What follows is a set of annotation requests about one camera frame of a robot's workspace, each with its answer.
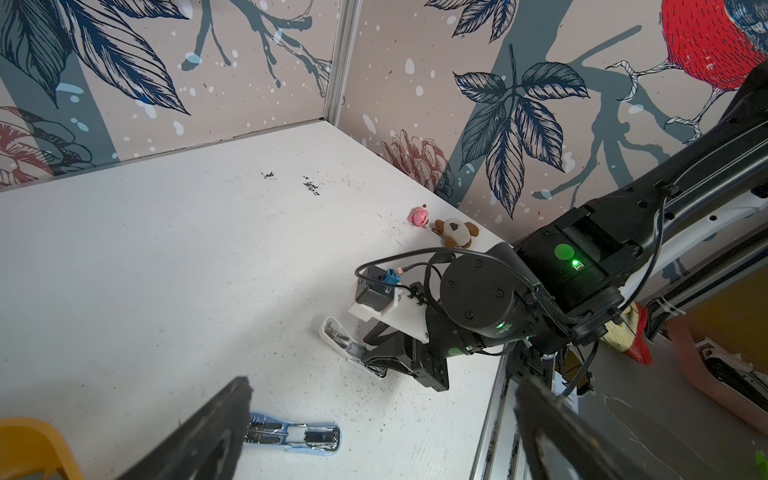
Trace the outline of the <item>blue mini stapler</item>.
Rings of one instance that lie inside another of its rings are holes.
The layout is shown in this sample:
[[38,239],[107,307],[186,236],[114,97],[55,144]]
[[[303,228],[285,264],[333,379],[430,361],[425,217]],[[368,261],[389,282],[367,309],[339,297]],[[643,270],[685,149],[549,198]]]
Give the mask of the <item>blue mini stapler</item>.
[[330,456],[339,450],[342,432],[333,422],[290,422],[254,411],[250,413],[244,443],[292,453]]

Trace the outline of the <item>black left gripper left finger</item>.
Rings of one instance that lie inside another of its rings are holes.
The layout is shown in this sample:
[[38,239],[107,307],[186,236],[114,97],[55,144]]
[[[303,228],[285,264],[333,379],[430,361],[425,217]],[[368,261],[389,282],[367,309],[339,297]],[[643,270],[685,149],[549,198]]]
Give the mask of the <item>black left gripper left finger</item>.
[[245,376],[230,381],[123,479],[231,479],[250,423],[252,388]]

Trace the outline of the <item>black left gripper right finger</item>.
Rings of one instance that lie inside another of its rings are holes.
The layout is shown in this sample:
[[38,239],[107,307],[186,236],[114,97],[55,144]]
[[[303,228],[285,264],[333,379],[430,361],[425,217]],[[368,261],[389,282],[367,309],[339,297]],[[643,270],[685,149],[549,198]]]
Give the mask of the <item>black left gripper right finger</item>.
[[541,382],[523,380],[515,408],[532,479],[649,479]]

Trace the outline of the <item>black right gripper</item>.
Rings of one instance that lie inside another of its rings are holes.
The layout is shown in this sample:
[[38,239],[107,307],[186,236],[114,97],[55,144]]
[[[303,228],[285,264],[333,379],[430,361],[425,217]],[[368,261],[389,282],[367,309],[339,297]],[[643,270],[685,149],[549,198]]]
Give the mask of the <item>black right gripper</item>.
[[378,322],[363,338],[369,349],[362,354],[365,367],[395,371],[410,376],[437,392],[449,389],[447,360],[434,355],[426,344],[399,331],[387,333],[388,325]]

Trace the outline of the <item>yellow plastic tray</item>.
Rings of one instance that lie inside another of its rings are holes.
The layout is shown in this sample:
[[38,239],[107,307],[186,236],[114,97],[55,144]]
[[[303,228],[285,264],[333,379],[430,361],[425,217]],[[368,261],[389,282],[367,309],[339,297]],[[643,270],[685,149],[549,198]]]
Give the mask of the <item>yellow plastic tray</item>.
[[1,419],[1,478],[41,474],[50,479],[84,479],[66,439],[52,425],[33,418]]

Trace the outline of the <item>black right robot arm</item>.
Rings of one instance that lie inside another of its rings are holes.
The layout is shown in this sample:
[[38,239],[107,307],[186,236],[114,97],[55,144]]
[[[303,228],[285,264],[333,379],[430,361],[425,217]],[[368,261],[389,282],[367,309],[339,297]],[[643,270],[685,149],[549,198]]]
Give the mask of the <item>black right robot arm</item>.
[[424,249],[424,279],[406,292],[425,339],[382,320],[357,362],[437,391],[448,389],[447,361],[457,355],[518,354],[519,375],[536,376],[544,357],[597,347],[665,263],[766,206],[767,67],[760,64],[709,132],[627,186],[514,246]]

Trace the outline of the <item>white mini stapler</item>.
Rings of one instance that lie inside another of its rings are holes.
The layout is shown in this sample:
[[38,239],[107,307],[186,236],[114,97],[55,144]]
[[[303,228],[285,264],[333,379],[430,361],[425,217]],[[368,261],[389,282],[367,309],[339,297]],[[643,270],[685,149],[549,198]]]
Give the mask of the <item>white mini stapler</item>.
[[376,366],[366,366],[362,356],[368,352],[367,348],[357,342],[335,317],[327,317],[320,327],[320,337],[348,363],[365,371],[369,375],[384,379],[387,369]]

